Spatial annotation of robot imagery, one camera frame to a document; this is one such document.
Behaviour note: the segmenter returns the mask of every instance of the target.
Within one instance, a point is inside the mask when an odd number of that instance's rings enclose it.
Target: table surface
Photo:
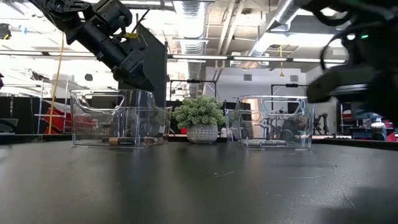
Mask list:
[[[0,223],[397,223],[398,152],[0,146]]]

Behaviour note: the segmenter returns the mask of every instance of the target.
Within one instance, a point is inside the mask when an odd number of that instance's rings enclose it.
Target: potted plant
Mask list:
[[[225,123],[222,103],[214,98],[199,96],[182,101],[173,112],[178,128],[187,128],[187,138],[194,143],[213,143],[217,140],[218,125]]]

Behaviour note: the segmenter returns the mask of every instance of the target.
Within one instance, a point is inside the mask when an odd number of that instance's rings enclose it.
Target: textured pot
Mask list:
[[[211,144],[217,140],[217,125],[196,124],[187,129],[187,138],[193,143]]]

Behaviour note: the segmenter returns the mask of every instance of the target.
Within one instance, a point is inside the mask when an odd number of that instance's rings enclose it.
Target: clear plastic bin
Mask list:
[[[228,142],[248,149],[311,147],[314,106],[304,96],[240,96],[225,114]]]
[[[142,147],[167,142],[172,108],[143,90],[72,90],[72,139],[80,146]]]

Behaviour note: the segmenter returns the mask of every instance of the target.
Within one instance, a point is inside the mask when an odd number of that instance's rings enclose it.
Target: succulent plant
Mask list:
[[[182,101],[173,112],[173,117],[178,122],[178,128],[189,128],[195,124],[221,125],[225,123],[222,103],[217,103],[215,98],[199,96],[197,99]]]

